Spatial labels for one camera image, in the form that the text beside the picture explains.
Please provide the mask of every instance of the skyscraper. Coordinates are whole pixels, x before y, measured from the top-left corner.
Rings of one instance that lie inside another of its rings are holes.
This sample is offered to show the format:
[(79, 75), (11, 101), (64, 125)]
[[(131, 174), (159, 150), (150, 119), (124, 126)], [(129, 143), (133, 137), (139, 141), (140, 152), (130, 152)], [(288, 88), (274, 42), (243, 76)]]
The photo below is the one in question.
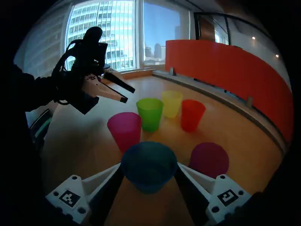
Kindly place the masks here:
[[(135, 51), (132, 37), (133, 1), (89, 1), (77, 4), (71, 12), (67, 26), (66, 45), (82, 39), (87, 29), (98, 26), (103, 30), (100, 42), (108, 43), (105, 63), (113, 69), (135, 68)], [(67, 59), (70, 70), (75, 58)]]
[(166, 47), (165, 46), (161, 46), (161, 61), (165, 60), (165, 54), (166, 54)]
[(157, 43), (155, 45), (154, 57), (155, 58), (161, 58), (161, 54), (162, 54), (162, 52), (161, 52), (161, 46), (160, 46), (160, 44)]
[(152, 57), (152, 48), (145, 47), (145, 57)]

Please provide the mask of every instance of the orange cup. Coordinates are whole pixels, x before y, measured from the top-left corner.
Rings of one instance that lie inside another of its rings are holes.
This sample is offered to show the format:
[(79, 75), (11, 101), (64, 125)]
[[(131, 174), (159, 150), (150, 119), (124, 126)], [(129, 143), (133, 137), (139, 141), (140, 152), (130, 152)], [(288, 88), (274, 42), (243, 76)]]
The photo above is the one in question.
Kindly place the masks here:
[(194, 100), (184, 100), (182, 102), (181, 127), (186, 132), (194, 132), (206, 110), (206, 107)]

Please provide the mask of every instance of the magenta cup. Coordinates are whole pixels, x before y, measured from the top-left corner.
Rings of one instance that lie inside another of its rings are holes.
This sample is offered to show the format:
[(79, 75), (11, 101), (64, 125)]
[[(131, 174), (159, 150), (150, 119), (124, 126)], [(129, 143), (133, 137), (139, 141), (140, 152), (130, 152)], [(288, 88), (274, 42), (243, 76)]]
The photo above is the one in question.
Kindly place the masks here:
[(133, 112), (119, 113), (109, 119), (108, 129), (121, 152), (140, 142), (141, 122), (141, 117)]

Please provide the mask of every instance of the glass facade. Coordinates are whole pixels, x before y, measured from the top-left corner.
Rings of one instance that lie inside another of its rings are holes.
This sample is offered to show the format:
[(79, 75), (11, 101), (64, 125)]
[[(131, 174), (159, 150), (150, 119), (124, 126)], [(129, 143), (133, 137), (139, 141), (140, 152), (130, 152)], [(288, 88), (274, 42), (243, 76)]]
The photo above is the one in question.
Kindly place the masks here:
[[(82, 39), (87, 29), (98, 26), (103, 30), (100, 42), (108, 43), (105, 63), (115, 70), (136, 68), (135, 4), (130, 1), (88, 1), (74, 6), (67, 26), (66, 46)], [(75, 58), (67, 59), (71, 70)]]

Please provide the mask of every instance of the green cup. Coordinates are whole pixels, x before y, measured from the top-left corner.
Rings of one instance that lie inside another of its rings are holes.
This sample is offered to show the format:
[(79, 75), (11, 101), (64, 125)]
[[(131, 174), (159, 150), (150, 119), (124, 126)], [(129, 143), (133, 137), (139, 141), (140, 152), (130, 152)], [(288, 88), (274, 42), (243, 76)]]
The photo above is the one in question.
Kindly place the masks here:
[(156, 98), (144, 98), (137, 102), (138, 114), (142, 119), (142, 129), (154, 132), (159, 128), (163, 102)]

